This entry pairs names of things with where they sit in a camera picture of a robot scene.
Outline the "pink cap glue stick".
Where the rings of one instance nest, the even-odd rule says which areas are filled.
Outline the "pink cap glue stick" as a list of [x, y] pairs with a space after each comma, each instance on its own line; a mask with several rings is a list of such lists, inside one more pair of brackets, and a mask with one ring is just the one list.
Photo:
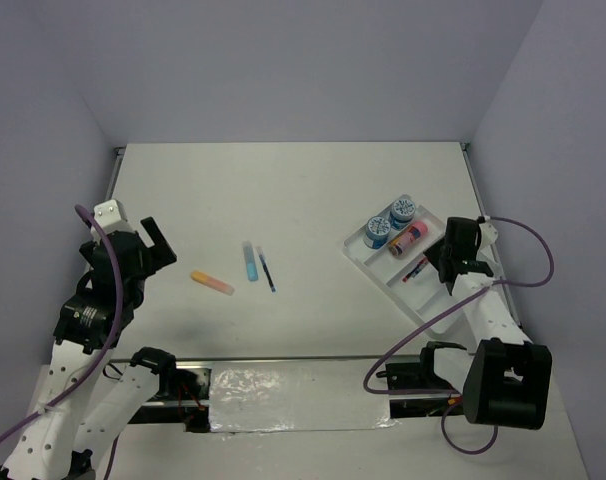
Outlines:
[[428, 226], [423, 221], [416, 221], [405, 228], [388, 246], [389, 252], [399, 257], [404, 255], [415, 243], [428, 232]]

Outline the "orange pink highlighter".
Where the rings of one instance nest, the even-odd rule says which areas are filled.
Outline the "orange pink highlighter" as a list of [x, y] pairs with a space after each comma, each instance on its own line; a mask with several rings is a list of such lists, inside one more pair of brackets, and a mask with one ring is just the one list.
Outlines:
[[228, 296], [233, 295], [235, 292], [235, 289], [231, 285], [201, 271], [192, 271], [190, 273], [190, 278], [201, 285], [204, 285], [210, 289], [213, 289]]

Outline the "blue round jar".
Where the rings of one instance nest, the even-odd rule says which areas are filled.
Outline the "blue round jar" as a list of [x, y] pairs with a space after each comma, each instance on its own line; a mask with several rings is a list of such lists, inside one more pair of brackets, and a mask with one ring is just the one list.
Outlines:
[[365, 224], [364, 243], [368, 248], [378, 250], [383, 247], [391, 232], [390, 221], [383, 216], [373, 216]]
[[409, 225], [416, 213], [416, 205], [410, 198], [399, 197], [390, 206], [389, 221], [391, 228], [402, 230]]

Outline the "blue highlighter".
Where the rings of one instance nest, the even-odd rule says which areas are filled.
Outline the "blue highlighter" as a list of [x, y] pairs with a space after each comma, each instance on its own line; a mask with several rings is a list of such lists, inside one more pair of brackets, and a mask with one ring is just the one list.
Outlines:
[[242, 243], [247, 278], [250, 282], [255, 282], [259, 278], [253, 245], [249, 241]]

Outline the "dark blue pen refill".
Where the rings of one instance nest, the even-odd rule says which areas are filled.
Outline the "dark blue pen refill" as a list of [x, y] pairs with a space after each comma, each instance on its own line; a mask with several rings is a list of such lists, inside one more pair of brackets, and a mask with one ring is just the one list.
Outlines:
[[276, 289], [276, 286], [275, 286], [274, 281], [272, 279], [271, 273], [269, 271], [269, 267], [267, 265], [267, 261], [266, 261], [266, 257], [265, 257], [264, 251], [263, 251], [263, 249], [262, 249], [261, 246], [256, 246], [256, 251], [257, 251], [257, 254], [259, 256], [259, 260], [261, 262], [261, 266], [262, 266], [263, 272], [264, 272], [264, 274], [266, 276], [269, 288], [270, 288], [270, 290], [271, 290], [272, 293], [276, 293], [277, 289]]

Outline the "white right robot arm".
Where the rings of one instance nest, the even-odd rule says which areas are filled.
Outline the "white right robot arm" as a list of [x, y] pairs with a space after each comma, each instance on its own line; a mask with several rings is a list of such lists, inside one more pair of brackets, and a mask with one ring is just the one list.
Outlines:
[[442, 239], [429, 249], [440, 283], [455, 300], [451, 312], [463, 313], [474, 346], [429, 343], [421, 351], [418, 380], [429, 391], [453, 387], [472, 424], [538, 430], [546, 415], [552, 355], [523, 332], [496, 290], [504, 282], [480, 251], [497, 238], [488, 217], [451, 217]]

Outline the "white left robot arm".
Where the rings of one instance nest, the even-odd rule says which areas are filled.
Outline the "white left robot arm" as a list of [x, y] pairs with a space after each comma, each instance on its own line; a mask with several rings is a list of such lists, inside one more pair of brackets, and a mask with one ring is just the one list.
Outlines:
[[139, 408], [153, 396], [165, 399], [178, 389], [175, 356], [143, 347], [107, 396], [89, 405], [102, 370], [144, 300], [146, 280], [177, 260], [153, 218], [141, 225], [150, 245], [122, 226], [103, 229], [80, 247], [89, 268], [61, 307], [51, 363], [33, 412], [0, 437], [18, 437], [0, 465], [0, 479], [95, 478], [101, 459]]

